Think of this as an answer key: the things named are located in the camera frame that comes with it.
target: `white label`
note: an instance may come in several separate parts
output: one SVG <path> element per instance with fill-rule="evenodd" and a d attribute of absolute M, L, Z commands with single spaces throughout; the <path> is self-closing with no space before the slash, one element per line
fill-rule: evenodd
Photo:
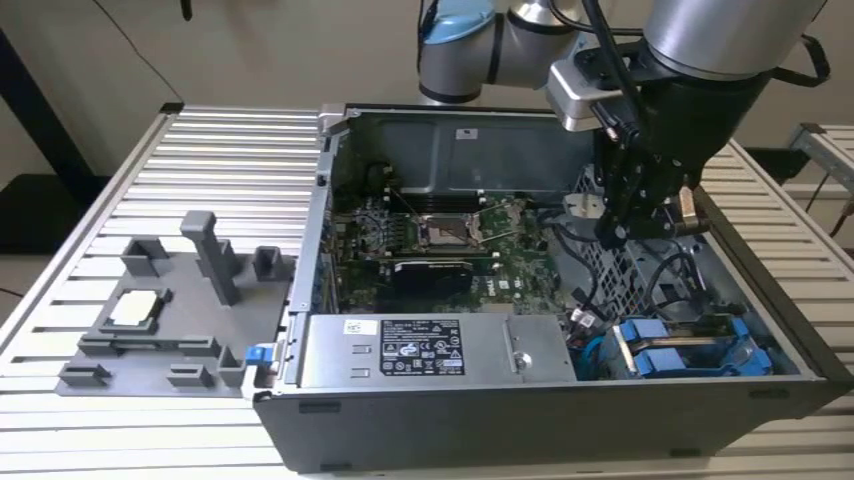
<path fill-rule="evenodd" d="M 458 128 L 457 129 L 457 139 L 458 140 L 477 140 L 478 139 L 478 129 L 477 128 Z"/>
<path fill-rule="evenodd" d="M 346 320 L 345 335 L 377 335 L 378 327 L 377 320 Z"/>
<path fill-rule="evenodd" d="M 594 317 L 593 315 L 586 315 L 585 318 L 582 318 L 582 321 L 578 323 L 581 323 L 582 327 L 590 328 L 593 326 L 593 322 L 596 321 L 597 317 Z"/>

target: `wall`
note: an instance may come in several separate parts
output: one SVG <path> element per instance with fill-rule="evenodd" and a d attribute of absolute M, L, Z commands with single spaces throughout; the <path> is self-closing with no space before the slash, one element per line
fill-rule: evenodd
<path fill-rule="evenodd" d="M 418 101 L 416 0 L 197 0 L 190 23 L 178 0 L 102 2 L 190 103 L 315 108 Z M 510 0 L 497 3 L 504 9 Z M 613 25 L 642 25 L 652 0 L 608 3 Z M 853 15 L 854 2 L 831 0 L 810 28 L 835 79 L 814 90 L 774 83 L 745 120 L 742 143 L 782 145 L 804 121 L 854 124 Z M 0 0 L 0 27 L 93 167 L 113 172 L 159 106 L 175 100 L 169 88 L 91 0 Z M 800 49 L 786 65 L 809 69 Z M 482 103 L 548 107 L 542 93 L 501 87 L 486 88 Z M 0 141 L 11 154 L 0 183 L 47 171 L 5 108 Z"/>
<path fill-rule="evenodd" d="M 0 101 L 0 189 L 22 173 L 51 173 L 10 107 Z"/>

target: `blue latch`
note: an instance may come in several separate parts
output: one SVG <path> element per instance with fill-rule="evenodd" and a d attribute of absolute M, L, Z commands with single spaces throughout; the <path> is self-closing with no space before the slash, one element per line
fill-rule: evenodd
<path fill-rule="evenodd" d="M 246 364 L 259 367 L 269 367 L 273 365 L 273 348 L 254 346 L 246 349 Z"/>

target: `blue tab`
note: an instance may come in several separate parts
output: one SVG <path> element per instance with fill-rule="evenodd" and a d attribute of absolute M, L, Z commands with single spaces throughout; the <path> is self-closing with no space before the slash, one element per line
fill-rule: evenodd
<path fill-rule="evenodd" d="M 273 365 L 273 348 L 259 346 L 247 348 L 246 364 L 263 367 Z"/>
<path fill-rule="evenodd" d="M 464 38 L 490 24 L 496 17 L 493 0 L 442 0 L 428 45 L 440 45 Z"/>

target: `table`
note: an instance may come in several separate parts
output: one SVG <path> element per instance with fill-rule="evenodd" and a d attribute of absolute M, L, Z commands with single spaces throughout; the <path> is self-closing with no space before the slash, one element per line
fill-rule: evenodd
<path fill-rule="evenodd" d="M 250 253 L 299 253 L 318 112 L 185 107 L 162 113 L 0 328 L 0 473 L 39 479 L 297 477 L 242 399 L 65 398 L 57 374 L 125 272 L 134 235 L 191 251 L 179 224 L 213 210 Z M 854 262 L 734 142 L 704 187 L 843 362 L 854 371 Z M 374 478 L 377 475 L 350 475 Z M 712 459 L 389 472 L 386 478 L 854 477 L 854 396 L 762 426 Z"/>

